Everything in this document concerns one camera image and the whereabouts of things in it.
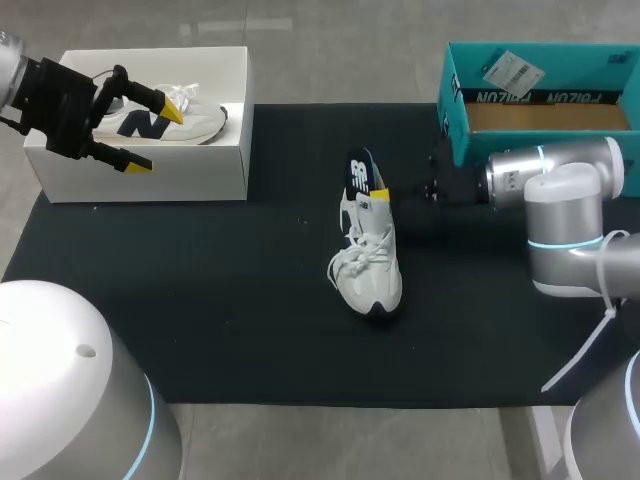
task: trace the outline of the shoelace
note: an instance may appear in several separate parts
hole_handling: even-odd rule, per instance
[[[337,279],[340,272],[344,269],[347,275],[358,275],[372,262],[388,262],[389,261],[389,240],[391,239],[391,231],[382,237],[363,233],[359,238],[354,238],[354,228],[349,229],[349,233],[345,235],[349,239],[351,245],[346,249],[336,253],[327,267],[327,278],[338,289]],[[335,280],[331,275],[333,264],[340,260],[340,266],[335,274]]]
[[[604,318],[600,321],[600,323],[598,324],[596,329],[591,333],[591,335],[589,335],[589,338],[587,338],[587,341],[584,342],[584,345],[580,347],[580,350],[578,350],[578,353],[576,353],[573,356],[573,358],[569,360],[567,364],[558,371],[558,373],[556,373],[553,377],[551,377],[551,380],[549,380],[547,383],[544,384],[541,390],[542,392],[546,392],[547,390],[549,390],[556,383],[558,383],[560,379],[562,379],[562,377],[564,377],[567,373],[569,373],[569,371],[576,366],[576,364],[582,359],[582,357],[584,357],[585,353],[587,353],[587,350],[591,348],[591,345],[593,345],[593,342],[596,341],[596,338],[598,338],[600,333],[602,333],[602,331],[609,324],[609,322],[614,318],[616,318],[618,310],[615,307],[615,305],[611,302],[611,297],[609,296],[609,289],[607,288],[607,282],[605,282],[605,278],[604,278],[604,252],[607,248],[607,245],[609,245],[609,242],[613,240],[613,238],[616,235],[623,235],[625,237],[628,237],[629,232],[627,232],[626,230],[613,230],[612,232],[609,232],[609,234],[606,237],[604,237],[604,239],[602,240],[602,244],[598,249],[598,258],[596,259],[596,277],[598,278],[598,286],[600,287],[600,293],[602,294],[602,298],[604,299],[604,304],[606,306],[606,310],[604,312]],[[627,299],[623,298],[620,301],[620,306],[624,305],[626,301]]]
[[[189,99],[194,98],[198,93],[198,87],[200,87],[199,83],[192,83],[191,85],[187,85],[185,87],[183,87],[182,85],[171,85],[168,83],[163,83],[158,85],[156,88],[162,91],[169,90],[167,93],[169,100],[171,100],[173,104],[178,107],[178,110],[184,113],[189,106]]]

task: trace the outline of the new balance logo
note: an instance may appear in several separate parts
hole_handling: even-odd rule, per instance
[[[361,192],[369,193],[369,185],[367,184],[367,167],[364,163],[357,160],[351,160],[351,184]]]
[[[134,110],[127,115],[127,118],[125,118],[122,125],[120,125],[118,135],[131,137],[137,130],[142,138],[160,140],[170,123],[168,119],[158,116],[152,125],[150,112],[146,110]]]

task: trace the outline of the white cable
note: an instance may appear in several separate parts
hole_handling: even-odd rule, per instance
[[[596,329],[589,335],[587,341],[580,347],[578,353],[576,353],[571,360],[567,362],[567,364],[562,367],[558,373],[556,373],[551,379],[545,383],[542,387],[542,392],[546,392],[550,388],[552,388],[556,383],[560,381],[562,377],[564,377],[569,371],[584,357],[585,353],[591,348],[593,342],[596,341],[596,338],[602,333],[602,330],[609,324],[611,320],[616,318],[616,314],[618,313],[616,307],[611,302],[611,297],[609,296],[609,289],[607,288],[607,282],[604,277],[604,253],[609,245],[609,242],[616,236],[623,235],[625,237],[629,236],[629,232],[625,230],[613,230],[609,232],[609,234],[604,237],[602,240],[602,244],[600,244],[600,248],[598,249],[598,257],[596,258],[596,277],[598,279],[598,286],[600,287],[600,293],[602,294],[602,298],[604,299],[604,304],[607,307],[604,312],[604,318],[598,324]],[[620,302],[620,305],[623,305],[627,301],[626,298],[623,298]]]

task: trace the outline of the cardboard box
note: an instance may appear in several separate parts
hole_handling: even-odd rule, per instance
[[[509,53],[543,72],[522,96],[487,80]],[[456,164],[482,164],[507,149],[610,136],[630,167],[623,194],[640,196],[640,165],[634,166],[640,162],[639,58],[639,45],[450,43],[438,116]]]
[[[46,137],[32,131],[24,148],[51,202],[246,200],[254,103],[246,47],[68,51],[60,63],[92,77],[123,65],[131,80],[148,87],[199,83],[196,99],[223,105],[229,118],[209,145],[98,139],[154,162],[153,172],[139,174],[51,153]]]

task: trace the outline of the gray floor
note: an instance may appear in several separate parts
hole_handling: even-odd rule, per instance
[[[35,58],[248,45],[261,103],[434,101],[451,40],[640,41],[634,0],[0,0],[0,11]],[[39,186],[2,128],[0,169],[4,272]],[[520,409],[174,411],[187,480],[536,478]]]

